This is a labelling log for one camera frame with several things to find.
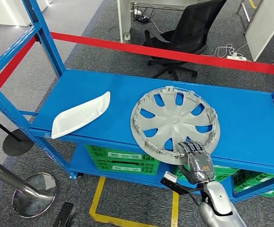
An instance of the small white label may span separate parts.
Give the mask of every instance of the small white label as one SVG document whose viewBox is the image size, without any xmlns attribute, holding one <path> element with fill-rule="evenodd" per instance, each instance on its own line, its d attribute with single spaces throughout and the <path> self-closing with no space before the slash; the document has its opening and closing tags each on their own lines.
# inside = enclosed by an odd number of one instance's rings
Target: small white label
<svg viewBox="0 0 274 227">
<path fill-rule="evenodd" d="M 134 155 L 134 154 L 122 154 L 122 153 L 114 153 L 108 152 L 109 157 L 116 157 L 116 158 L 128 158 L 128 159 L 143 159 L 142 155 Z"/>
<path fill-rule="evenodd" d="M 112 169 L 118 171 L 141 172 L 141 168 L 112 166 Z"/>
<path fill-rule="evenodd" d="M 260 180 L 260 182 L 265 182 L 265 181 L 268 181 L 269 179 L 270 178 L 269 178 L 269 177 L 266 177 L 266 178 L 263 178 L 262 180 Z"/>
<path fill-rule="evenodd" d="M 171 174 L 168 171 L 165 172 L 164 177 L 174 183 L 177 182 L 177 176 Z"/>
</svg>

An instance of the white desk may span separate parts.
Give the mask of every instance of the white desk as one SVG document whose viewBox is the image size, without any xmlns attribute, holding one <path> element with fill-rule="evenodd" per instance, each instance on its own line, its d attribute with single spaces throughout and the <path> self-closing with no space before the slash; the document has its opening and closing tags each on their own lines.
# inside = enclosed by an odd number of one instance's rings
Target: white desk
<svg viewBox="0 0 274 227">
<path fill-rule="evenodd" d="M 120 41 L 124 42 L 124 34 L 131 29 L 131 2 L 143 4 L 171 5 L 186 8 L 189 5 L 205 2 L 208 0 L 117 0 L 118 17 L 119 20 Z"/>
</svg>

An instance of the white table leg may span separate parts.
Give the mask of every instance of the white table leg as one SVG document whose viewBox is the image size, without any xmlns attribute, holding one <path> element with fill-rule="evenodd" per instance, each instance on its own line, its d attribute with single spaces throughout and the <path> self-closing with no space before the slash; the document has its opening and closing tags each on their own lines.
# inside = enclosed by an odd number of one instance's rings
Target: white table leg
<svg viewBox="0 0 274 227">
<path fill-rule="evenodd" d="M 120 42 L 124 42 L 124 34 L 131 29 L 131 3 L 129 0 L 117 0 L 119 20 Z"/>
</svg>

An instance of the green crate label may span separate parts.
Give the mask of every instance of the green crate label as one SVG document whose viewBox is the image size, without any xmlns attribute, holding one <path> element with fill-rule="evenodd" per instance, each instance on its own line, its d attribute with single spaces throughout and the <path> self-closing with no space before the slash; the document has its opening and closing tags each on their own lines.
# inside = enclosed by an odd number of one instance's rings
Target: green crate label
<svg viewBox="0 0 274 227">
<path fill-rule="evenodd" d="M 143 159 L 142 155 L 134 155 L 134 154 L 122 154 L 122 153 L 114 153 L 108 152 L 109 157 L 117 157 L 117 158 L 128 158 L 128 159 Z"/>
<path fill-rule="evenodd" d="M 265 182 L 265 181 L 268 181 L 271 179 L 270 177 L 266 177 L 266 178 L 263 178 L 262 180 L 260 180 L 260 182 Z"/>
<path fill-rule="evenodd" d="M 112 169 L 118 171 L 141 172 L 141 168 L 112 166 Z"/>
</svg>

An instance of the caster wheel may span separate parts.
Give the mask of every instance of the caster wheel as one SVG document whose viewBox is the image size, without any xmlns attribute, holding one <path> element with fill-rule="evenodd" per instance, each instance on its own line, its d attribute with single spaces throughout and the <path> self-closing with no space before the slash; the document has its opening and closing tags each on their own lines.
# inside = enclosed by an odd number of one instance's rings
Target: caster wheel
<svg viewBox="0 0 274 227">
<path fill-rule="evenodd" d="M 77 179 L 82 177 L 84 174 L 83 173 L 77 173 Z"/>
</svg>

